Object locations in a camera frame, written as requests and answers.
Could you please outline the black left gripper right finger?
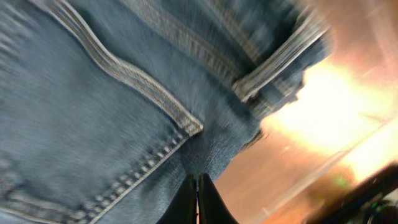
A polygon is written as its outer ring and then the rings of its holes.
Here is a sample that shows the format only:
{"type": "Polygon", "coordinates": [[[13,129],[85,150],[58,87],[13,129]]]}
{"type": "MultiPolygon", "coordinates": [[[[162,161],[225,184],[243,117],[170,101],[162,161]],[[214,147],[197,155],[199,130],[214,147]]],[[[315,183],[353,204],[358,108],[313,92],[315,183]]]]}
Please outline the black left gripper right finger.
{"type": "Polygon", "coordinates": [[[199,224],[238,224],[208,174],[198,177],[199,224]]]}

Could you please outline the dark blue jeans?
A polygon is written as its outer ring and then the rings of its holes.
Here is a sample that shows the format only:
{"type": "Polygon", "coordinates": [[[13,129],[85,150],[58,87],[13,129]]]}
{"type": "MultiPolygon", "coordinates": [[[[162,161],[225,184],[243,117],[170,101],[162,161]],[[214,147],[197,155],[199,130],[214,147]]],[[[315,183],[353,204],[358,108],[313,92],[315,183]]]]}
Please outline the dark blue jeans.
{"type": "Polygon", "coordinates": [[[295,1],[2,0],[1,222],[157,222],[297,99],[327,32],[295,1]]]}

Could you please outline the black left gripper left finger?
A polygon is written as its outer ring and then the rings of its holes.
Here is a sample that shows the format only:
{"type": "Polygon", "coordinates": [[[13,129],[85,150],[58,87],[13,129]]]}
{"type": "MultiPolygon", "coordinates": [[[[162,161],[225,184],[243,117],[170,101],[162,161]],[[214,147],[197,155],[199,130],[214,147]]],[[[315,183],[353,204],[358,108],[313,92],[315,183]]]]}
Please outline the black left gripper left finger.
{"type": "Polygon", "coordinates": [[[197,222],[197,182],[187,175],[157,224],[195,224],[197,222]]]}

